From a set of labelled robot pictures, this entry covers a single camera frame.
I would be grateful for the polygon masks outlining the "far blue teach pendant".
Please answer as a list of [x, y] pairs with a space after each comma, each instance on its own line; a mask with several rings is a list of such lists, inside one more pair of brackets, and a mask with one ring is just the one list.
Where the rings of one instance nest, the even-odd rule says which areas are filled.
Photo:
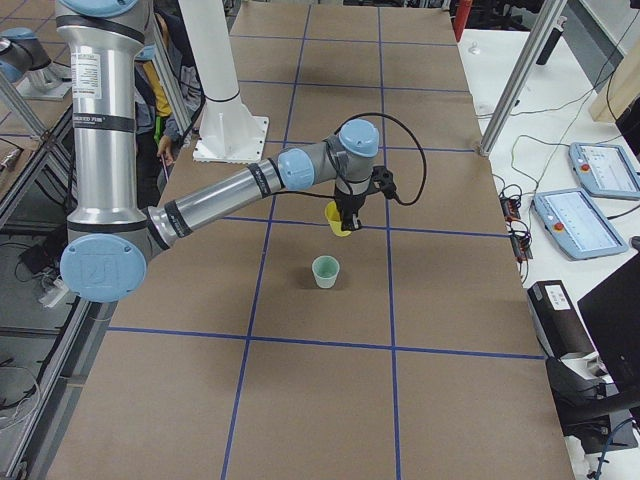
[[639, 199], [638, 172], [621, 146], [574, 142], [569, 158], [576, 178], [590, 195]]

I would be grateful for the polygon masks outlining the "black power supply box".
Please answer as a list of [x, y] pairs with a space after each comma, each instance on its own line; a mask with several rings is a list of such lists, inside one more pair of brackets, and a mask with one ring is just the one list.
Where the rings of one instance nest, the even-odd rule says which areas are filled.
[[595, 352], [561, 280], [535, 282], [527, 294], [538, 338], [551, 357], [575, 359]]

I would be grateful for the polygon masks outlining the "aluminium frame post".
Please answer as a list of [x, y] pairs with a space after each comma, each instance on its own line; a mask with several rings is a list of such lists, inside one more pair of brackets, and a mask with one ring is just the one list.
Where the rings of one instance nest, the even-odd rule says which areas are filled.
[[566, 3], [566, 0], [544, 2], [479, 143], [478, 152], [481, 156], [490, 155]]

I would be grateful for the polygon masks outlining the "blue teach pendant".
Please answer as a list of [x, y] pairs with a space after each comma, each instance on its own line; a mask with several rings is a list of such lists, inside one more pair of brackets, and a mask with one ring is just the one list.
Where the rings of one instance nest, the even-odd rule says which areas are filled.
[[574, 142], [569, 158], [576, 178], [590, 195], [639, 199], [638, 172], [621, 146]]
[[538, 192], [533, 208], [560, 250], [572, 260], [624, 253], [626, 241], [582, 188]]

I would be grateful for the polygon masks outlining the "yellow plastic cup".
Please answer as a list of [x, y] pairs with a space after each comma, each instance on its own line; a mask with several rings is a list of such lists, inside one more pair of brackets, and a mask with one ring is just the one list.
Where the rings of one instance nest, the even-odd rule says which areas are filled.
[[342, 229], [342, 220], [337, 204], [334, 201], [330, 201], [325, 206], [324, 215], [334, 235], [337, 237], [346, 237], [351, 234], [351, 231]]

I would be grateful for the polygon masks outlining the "black monitor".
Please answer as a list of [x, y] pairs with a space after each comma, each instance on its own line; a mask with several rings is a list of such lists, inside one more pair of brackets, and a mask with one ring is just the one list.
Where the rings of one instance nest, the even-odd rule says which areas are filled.
[[584, 295], [578, 306], [589, 335], [619, 386], [639, 384], [639, 255]]

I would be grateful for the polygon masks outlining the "green plastic cup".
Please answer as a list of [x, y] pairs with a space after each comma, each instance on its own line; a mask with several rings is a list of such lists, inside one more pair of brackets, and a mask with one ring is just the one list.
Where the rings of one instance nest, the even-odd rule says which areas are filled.
[[340, 272], [340, 264], [336, 258], [322, 255], [315, 258], [311, 265], [316, 285], [321, 289], [332, 288]]

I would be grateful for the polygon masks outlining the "seated person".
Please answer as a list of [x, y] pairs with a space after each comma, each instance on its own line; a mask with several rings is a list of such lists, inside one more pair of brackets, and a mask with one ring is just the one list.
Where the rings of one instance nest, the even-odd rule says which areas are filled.
[[[201, 84], [184, 23], [159, 8], [154, 14], [184, 105], [195, 114], [202, 100]], [[155, 47], [147, 46], [134, 63], [136, 194], [140, 210], [158, 204], [160, 182], [172, 170], [184, 138], [153, 64], [155, 53]]]

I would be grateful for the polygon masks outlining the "near blue teach pendant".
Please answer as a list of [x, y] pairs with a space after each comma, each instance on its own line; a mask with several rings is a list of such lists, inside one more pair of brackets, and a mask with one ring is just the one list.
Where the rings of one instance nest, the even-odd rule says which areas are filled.
[[572, 260], [624, 253], [626, 241], [582, 188], [538, 192], [533, 208], [560, 250]]

